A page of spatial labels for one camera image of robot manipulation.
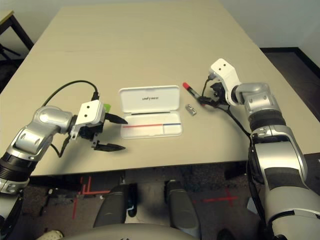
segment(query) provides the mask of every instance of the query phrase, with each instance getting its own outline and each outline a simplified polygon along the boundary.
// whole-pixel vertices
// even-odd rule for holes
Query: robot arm
[[[254,179],[264,184],[263,216],[271,239],[318,239],[320,196],[305,183],[305,158],[269,86],[240,83],[234,67],[224,59],[217,60],[209,72],[208,79],[217,78],[213,90],[221,84],[224,89],[212,105],[244,105],[252,131],[249,164]]]
[[[74,116],[55,106],[43,106],[34,113],[32,121],[18,132],[0,159],[1,240],[13,229],[22,208],[23,189],[55,134],[69,134],[59,157],[69,139],[76,140],[78,136],[92,141],[95,150],[112,152],[124,149],[116,144],[99,144],[97,137],[103,131],[105,120],[128,124],[124,119],[107,113],[98,99],[83,103],[78,115]]]

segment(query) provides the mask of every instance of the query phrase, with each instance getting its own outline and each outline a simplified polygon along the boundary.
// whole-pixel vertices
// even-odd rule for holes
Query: wall
[[[320,19],[319,0],[220,0],[260,48],[298,47]]]
[[[303,40],[300,49],[320,68],[320,20],[312,33]]]
[[[0,10],[14,10],[22,27],[36,42],[63,6],[137,1],[139,0],[0,0]],[[312,38],[317,35],[313,30],[320,18],[319,0],[220,1],[259,47],[298,47],[305,40],[303,48],[308,53],[313,52],[305,45],[315,42]],[[0,42],[20,53],[28,52],[11,29],[1,35]]]

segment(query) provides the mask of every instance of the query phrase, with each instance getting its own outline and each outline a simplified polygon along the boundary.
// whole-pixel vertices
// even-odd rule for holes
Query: black cable
[[[57,147],[53,144],[50,144],[50,146],[54,149],[54,151],[56,152],[56,154],[58,155],[59,158],[62,157],[62,155],[64,154],[64,151],[66,149],[66,146],[68,145],[69,143],[69,140],[71,138],[71,135],[69,135],[64,141],[63,141],[63,144],[62,144],[62,147],[61,147],[61,151],[59,152]]]
[[[207,83],[208,83],[210,80],[212,80],[212,79],[208,78],[208,79],[205,81],[205,83],[204,83],[203,90],[202,90],[202,94],[201,94],[202,97],[203,97],[204,94],[205,94],[205,90],[206,90],[206,87],[207,87]]]
[[[64,89],[65,87],[71,85],[71,84],[77,84],[77,83],[86,83],[91,85],[94,88],[94,93],[92,96],[91,100],[96,100],[99,99],[99,93],[98,93],[98,89],[96,87],[96,85],[94,85],[92,82],[86,81],[86,80],[77,80],[77,81],[71,81],[66,83],[65,85],[59,87],[56,91],[54,91],[48,98],[47,100],[45,100],[45,102],[42,104],[42,107],[46,106],[48,104],[48,102],[58,93],[60,92],[62,89]]]
[[[204,88],[203,88],[203,91],[202,91],[202,96],[204,95],[204,92],[205,92],[205,89],[207,87],[207,83],[208,82],[209,82],[209,79],[207,79],[205,81]],[[226,114],[228,114],[233,119],[233,121],[239,126],[239,128],[243,131],[243,133],[249,138],[249,142],[250,142],[249,143],[249,153],[248,153],[248,160],[246,161],[246,165],[245,165],[245,172],[246,172],[246,175],[247,175],[248,186],[249,186],[250,194],[252,196],[252,200],[254,202],[254,205],[256,207],[258,215],[261,218],[262,223],[264,224],[264,226],[266,226],[265,210],[264,210],[264,207],[263,207],[263,205],[261,203],[261,200],[259,198],[259,193],[258,193],[258,190],[257,190],[257,186],[254,183],[254,179],[252,177],[251,167],[250,167],[250,154],[251,154],[251,149],[252,149],[252,146],[253,146],[252,139],[251,139],[251,134],[245,130],[245,128],[242,126],[242,124],[239,122],[239,120],[233,115],[233,113],[230,110],[230,107],[231,106],[228,105],[227,109],[223,109],[222,107],[219,107],[219,106],[216,107],[216,108],[220,109],[220,110],[224,111]]]
[[[45,100],[45,102],[42,104],[42,107],[46,106],[48,104],[48,102],[58,93],[60,92],[62,89],[64,89],[65,87],[69,86],[69,85],[72,85],[72,84],[77,84],[77,83],[86,83],[86,84],[89,84],[91,85],[93,88],[94,88],[94,92],[93,92],[93,95],[92,95],[92,98],[91,98],[91,101],[93,100],[98,100],[99,99],[99,92],[98,92],[98,89],[96,87],[96,85],[94,85],[92,82],[89,82],[89,81],[86,81],[86,80],[76,80],[76,81],[71,81],[71,82],[68,82],[66,83],[65,85],[59,87],[57,90],[55,90],[48,98],[47,100]],[[71,136],[69,135],[64,141],[63,141],[63,144],[62,144],[62,147],[61,147],[61,151],[59,152],[59,150],[57,149],[57,147],[53,144],[50,144],[50,146],[53,148],[53,150],[56,152],[56,154],[58,155],[59,158],[62,157],[62,155],[64,154],[64,151],[69,143],[69,140],[70,140]]]

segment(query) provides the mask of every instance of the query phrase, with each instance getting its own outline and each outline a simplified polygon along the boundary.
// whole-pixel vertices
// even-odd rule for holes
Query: table leg
[[[27,35],[25,30],[22,28],[22,26],[19,24],[15,16],[11,16],[10,20],[12,22],[12,29],[15,31],[15,33],[18,35],[18,37],[21,39],[21,41],[24,43],[24,45],[31,50],[34,46],[34,43],[31,41],[30,37]]]

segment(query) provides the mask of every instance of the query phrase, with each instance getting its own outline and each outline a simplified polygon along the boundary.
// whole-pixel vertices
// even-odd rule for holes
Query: small metal object
[[[190,105],[190,104],[187,104],[185,105],[185,109],[192,115],[196,115],[197,111]]]

